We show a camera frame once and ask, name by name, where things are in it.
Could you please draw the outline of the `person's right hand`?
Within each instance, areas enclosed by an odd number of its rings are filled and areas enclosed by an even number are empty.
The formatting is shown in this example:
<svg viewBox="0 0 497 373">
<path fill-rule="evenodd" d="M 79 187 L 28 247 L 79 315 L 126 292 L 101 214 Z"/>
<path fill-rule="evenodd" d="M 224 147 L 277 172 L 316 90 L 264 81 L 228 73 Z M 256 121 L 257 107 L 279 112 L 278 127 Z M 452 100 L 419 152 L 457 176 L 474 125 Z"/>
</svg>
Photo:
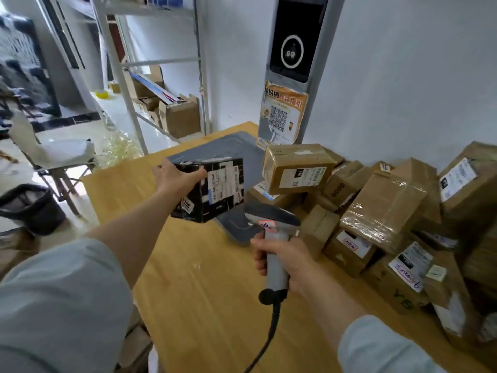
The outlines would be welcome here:
<svg viewBox="0 0 497 373">
<path fill-rule="evenodd" d="M 315 261 L 302 239 L 292 237 L 281 241 L 279 252 L 263 252 L 254 248 L 255 268 L 261 276 L 267 275 L 267 257 L 276 255 L 283 269 L 289 274 L 289 288 L 292 292 L 304 296 L 307 281 L 312 276 Z"/>
</svg>

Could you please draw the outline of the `person's left hand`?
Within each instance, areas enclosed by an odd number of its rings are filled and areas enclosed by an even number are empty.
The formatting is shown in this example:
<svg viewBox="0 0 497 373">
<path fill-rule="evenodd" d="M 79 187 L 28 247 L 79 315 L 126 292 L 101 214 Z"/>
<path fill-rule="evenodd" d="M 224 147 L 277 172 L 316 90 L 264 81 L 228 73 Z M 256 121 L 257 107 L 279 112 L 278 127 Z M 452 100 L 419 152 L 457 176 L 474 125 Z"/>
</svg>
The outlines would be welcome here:
<svg viewBox="0 0 497 373">
<path fill-rule="evenodd" d="M 183 186 L 182 175 L 183 171 L 168 159 L 163 158 L 160 165 L 152 168 L 156 180 L 157 192 L 165 194 L 170 201 L 178 202 L 187 196 L 193 188 Z"/>
</svg>

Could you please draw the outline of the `black parcel box white labels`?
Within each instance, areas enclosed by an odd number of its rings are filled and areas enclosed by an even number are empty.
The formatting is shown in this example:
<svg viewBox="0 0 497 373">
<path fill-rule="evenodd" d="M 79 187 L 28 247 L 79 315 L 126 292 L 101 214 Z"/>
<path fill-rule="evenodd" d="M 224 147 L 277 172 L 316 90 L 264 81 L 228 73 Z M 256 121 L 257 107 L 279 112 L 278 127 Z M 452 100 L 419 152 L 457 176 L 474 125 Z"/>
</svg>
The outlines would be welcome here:
<svg viewBox="0 0 497 373">
<path fill-rule="evenodd" d="M 203 168 L 207 177 L 182 198 L 171 213 L 172 218 L 206 223 L 244 202 L 243 158 L 216 157 L 174 165 L 185 173 Z"/>
</svg>

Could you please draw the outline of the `grey handheld barcode scanner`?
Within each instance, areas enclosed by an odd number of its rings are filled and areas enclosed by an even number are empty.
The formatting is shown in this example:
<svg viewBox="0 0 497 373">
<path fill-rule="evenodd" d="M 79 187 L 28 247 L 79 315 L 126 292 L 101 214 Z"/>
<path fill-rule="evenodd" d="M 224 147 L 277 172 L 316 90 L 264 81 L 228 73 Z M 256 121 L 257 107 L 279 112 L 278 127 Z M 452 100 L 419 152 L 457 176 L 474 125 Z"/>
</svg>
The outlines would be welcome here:
<svg viewBox="0 0 497 373">
<path fill-rule="evenodd" d="M 249 202 L 244 206 L 245 217 L 264 230 L 265 240 L 289 241 L 300 228 L 301 221 L 293 213 L 270 204 Z M 266 288 L 259 294 L 264 305 L 276 305 L 287 297 L 289 275 L 276 254 L 267 254 Z"/>
</svg>

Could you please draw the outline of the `person's right forearm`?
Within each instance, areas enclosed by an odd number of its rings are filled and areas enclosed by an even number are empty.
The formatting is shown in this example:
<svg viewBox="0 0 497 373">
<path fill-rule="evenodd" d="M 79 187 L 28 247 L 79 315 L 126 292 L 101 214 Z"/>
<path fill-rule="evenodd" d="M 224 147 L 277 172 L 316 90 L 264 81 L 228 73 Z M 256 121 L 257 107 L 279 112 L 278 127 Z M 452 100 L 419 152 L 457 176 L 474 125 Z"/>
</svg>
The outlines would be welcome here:
<svg viewBox="0 0 497 373">
<path fill-rule="evenodd" d="M 311 271 L 299 281 L 301 295 L 312 308 L 327 341 L 335 352 L 347 328 L 367 315 L 366 310 L 331 276 Z"/>
</svg>

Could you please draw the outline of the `person's left forearm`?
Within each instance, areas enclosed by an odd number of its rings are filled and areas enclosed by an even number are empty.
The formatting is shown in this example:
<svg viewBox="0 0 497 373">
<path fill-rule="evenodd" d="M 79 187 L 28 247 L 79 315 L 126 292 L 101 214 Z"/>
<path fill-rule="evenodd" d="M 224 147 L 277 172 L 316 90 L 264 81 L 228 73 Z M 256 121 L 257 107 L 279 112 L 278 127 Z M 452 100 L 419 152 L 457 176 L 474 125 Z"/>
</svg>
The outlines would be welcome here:
<svg viewBox="0 0 497 373">
<path fill-rule="evenodd" d="M 131 211 L 85 235 L 113 252 L 130 289 L 136 285 L 168 217 L 184 196 L 181 188 L 161 188 Z"/>
</svg>

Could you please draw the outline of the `grey scanning pad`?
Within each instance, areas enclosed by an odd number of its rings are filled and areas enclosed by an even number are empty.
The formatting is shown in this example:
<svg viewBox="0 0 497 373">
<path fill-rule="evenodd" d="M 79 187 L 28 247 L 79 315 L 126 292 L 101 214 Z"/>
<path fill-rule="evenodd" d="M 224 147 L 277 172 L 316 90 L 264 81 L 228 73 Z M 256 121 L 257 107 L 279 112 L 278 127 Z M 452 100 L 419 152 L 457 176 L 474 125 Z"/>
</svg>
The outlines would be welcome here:
<svg viewBox="0 0 497 373">
<path fill-rule="evenodd" d="M 236 132 L 208 143 L 174 154 L 171 162 L 200 161 L 216 157 L 241 157 L 244 161 L 244 200 L 250 189 L 262 180 L 264 151 L 256 146 L 255 138 L 247 132 Z M 247 245 L 260 228 L 250 226 L 242 204 L 216 217 L 215 220 L 237 244 Z"/>
</svg>

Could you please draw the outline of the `open brown cardboard box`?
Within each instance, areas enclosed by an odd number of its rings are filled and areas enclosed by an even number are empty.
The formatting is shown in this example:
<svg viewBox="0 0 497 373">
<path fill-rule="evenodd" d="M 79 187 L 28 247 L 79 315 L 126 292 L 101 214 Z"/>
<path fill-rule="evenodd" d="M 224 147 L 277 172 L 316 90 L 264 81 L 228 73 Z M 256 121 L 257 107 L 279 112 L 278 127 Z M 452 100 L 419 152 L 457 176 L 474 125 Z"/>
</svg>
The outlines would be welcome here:
<svg viewBox="0 0 497 373">
<path fill-rule="evenodd" d="M 177 139 L 201 132 L 197 97 L 179 96 L 179 102 L 166 104 L 160 100 L 158 106 L 162 129 Z"/>
</svg>

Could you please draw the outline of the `clear crumpled plastic wrap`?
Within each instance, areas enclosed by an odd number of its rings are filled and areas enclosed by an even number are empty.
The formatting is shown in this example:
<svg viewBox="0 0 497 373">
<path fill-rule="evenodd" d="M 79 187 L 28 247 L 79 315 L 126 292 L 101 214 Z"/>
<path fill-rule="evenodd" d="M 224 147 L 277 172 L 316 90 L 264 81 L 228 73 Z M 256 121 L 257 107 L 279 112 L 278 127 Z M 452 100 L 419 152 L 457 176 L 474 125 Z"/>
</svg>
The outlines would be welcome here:
<svg viewBox="0 0 497 373">
<path fill-rule="evenodd" d="M 105 138 L 102 153 L 96 156 L 97 168 L 107 169 L 143 156 L 140 144 L 132 136 L 117 130 L 111 131 Z"/>
</svg>

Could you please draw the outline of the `stack of flat papers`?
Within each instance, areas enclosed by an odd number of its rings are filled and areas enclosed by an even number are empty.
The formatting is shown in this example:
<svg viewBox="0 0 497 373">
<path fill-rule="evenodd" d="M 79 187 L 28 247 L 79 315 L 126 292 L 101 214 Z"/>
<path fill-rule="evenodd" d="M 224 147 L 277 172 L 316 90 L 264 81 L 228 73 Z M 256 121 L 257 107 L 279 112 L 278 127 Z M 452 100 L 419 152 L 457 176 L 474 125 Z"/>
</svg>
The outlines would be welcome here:
<svg viewBox="0 0 497 373">
<path fill-rule="evenodd" d="M 149 79 L 146 75 L 137 74 L 131 70 L 127 71 L 130 76 L 144 85 L 150 92 L 157 96 L 163 103 L 167 105 L 183 104 L 189 99 L 183 99 L 178 96 L 173 95 L 169 91 L 165 90 L 163 87 L 158 85 L 156 82 Z"/>
</svg>

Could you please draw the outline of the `orange poster sticker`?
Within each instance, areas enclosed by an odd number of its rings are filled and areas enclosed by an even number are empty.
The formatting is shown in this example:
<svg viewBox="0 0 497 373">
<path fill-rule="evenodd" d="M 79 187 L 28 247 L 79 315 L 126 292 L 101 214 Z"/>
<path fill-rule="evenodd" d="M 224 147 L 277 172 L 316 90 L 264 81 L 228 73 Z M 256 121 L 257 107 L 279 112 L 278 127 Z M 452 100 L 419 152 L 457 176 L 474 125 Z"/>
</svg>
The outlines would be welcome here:
<svg viewBox="0 0 497 373">
<path fill-rule="evenodd" d="M 308 94 L 265 81 L 259 114 L 257 145 L 291 145 L 299 136 Z"/>
</svg>

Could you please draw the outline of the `pile of cardboard parcels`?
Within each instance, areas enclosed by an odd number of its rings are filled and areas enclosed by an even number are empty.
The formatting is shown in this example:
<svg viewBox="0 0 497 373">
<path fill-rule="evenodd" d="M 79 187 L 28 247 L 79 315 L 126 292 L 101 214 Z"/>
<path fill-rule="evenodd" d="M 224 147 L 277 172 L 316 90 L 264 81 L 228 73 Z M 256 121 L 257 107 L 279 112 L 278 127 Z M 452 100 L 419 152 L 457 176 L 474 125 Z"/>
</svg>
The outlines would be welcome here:
<svg viewBox="0 0 497 373">
<path fill-rule="evenodd" d="M 401 167 L 376 172 L 340 219 L 344 231 L 385 253 L 371 269 L 389 285 L 389 298 L 403 295 L 396 303 L 406 302 L 407 311 L 428 303 L 420 269 L 431 264 L 424 257 L 432 248 L 413 233 L 430 232 L 422 213 L 435 208 L 441 217 L 433 234 L 461 237 L 497 216 L 497 146 L 472 142 L 442 177 L 428 173 L 427 180 L 402 175 Z M 336 353 L 342 373 L 445 373 L 415 342 L 368 314 L 347 328 Z"/>
</svg>

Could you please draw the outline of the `white metal shelf rack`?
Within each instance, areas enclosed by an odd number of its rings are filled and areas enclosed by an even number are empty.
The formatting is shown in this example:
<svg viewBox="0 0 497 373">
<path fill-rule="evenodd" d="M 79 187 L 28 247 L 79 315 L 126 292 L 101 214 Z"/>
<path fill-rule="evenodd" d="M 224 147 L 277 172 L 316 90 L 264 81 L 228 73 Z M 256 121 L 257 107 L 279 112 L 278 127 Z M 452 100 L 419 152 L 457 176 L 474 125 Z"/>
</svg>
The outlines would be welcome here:
<svg viewBox="0 0 497 373">
<path fill-rule="evenodd" d="M 140 144 L 143 153 L 149 153 L 145 138 L 143 136 L 142 124 L 149 125 L 151 128 L 158 131 L 159 134 L 168 138 L 169 141 L 176 144 L 181 143 L 180 139 L 172 137 L 169 133 L 164 131 L 161 127 L 155 125 L 151 118 L 146 117 L 144 112 L 140 111 L 138 106 L 133 103 L 131 93 L 126 82 L 125 74 L 131 70 L 137 74 L 141 73 L 141 67 L 144 66 L 161 66 L 163 64 L 187 63 L 195 62 L 198 64 L 199 71 L 199 92 L 201 96 L 200 101 L 200 122 L 201 132 L 204 136 L 211 134 L 211 121 L 209 115 L 208 105 L 208 88 L 207 88 L 207 74 L 206 64 L 204 61 L 205 44 L 202 33 L 203 12 L 201 11 L 201 4 L 203 0 L 192 0 L 192 8 L 179 8 L 175 6 L 160 6 L 155 1 L 142 5 L 130 0 L 90 0 L 92 13 L 90 17 L 94 19 L 98 30 L 99 37 L 101 38 L 101 52 L 107 53 L 107 58 L 110 61 L 112 74 L 114 79 L 119 84 L 121 90 L 121 98 L 124 102 L 127 111 L 127 117 L 121 121 L 116 121 L 116 126 L 124 126 L 124 121 L 129 121 L 131 129 L 128 132 Z M 193 31 L 196 38 L 197 56 L 185 56 L 180 58 L 159 59 L 149 61 L 136 61 L 134 58 L 134 47 L 131 42 L 129 27 L 126 20 L 121 20 L 121 16 L 161 16 L 169 15 L 173 17 L 188 17 L 193 21 Z M 124 60 L 119 59 L 115 43 L 112 39 L 110 32 L 110 21 L 108 15 L 113 15 L 117 23 L 121 41 L 124 47 Z"/>
</svg>

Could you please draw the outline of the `white folding chair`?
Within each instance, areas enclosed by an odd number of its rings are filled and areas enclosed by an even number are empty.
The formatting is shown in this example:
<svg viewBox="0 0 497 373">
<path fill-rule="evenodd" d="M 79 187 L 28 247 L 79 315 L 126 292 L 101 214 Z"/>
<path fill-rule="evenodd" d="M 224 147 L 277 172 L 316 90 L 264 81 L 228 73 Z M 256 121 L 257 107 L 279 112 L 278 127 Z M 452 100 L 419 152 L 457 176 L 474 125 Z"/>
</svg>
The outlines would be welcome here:
<svg viewBox="0 0 497 373">
<path fill-rule="evenodd" d="M 71 194 L 78 195 L 75 189 L 82 181 L 82 175 L 71 178 L 67 170 L 86 166 L 93 172 L 97 166 L 95 145 L 90 139 L 65 139 L 42 143 L 36 137 L 34 128 L 21 110 L 13 111 L 10 119 L 9 137 L 18 147 L 34 171 L 41 177 L 52 177 L 56 188 L 57 200 L 65 201 L 72 213 L 80 218 L 81 214 L 71 199 Z"/>
</svg>

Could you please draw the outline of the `black waste basket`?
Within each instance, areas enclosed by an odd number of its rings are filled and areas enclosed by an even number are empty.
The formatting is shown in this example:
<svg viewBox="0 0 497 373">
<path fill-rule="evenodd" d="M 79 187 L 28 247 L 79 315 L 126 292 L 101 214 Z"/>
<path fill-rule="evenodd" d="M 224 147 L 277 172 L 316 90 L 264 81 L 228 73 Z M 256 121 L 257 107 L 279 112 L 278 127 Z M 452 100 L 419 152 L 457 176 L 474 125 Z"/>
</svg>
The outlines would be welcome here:
<svg viewBox="0 0 497 373">
<path fill-rule="evenodd" d="M 0 217 L 22 226 L 35 236 L 48 236 L 67 219 L 45 186 L 25 183 L 0 195 Z"/>
</svg>

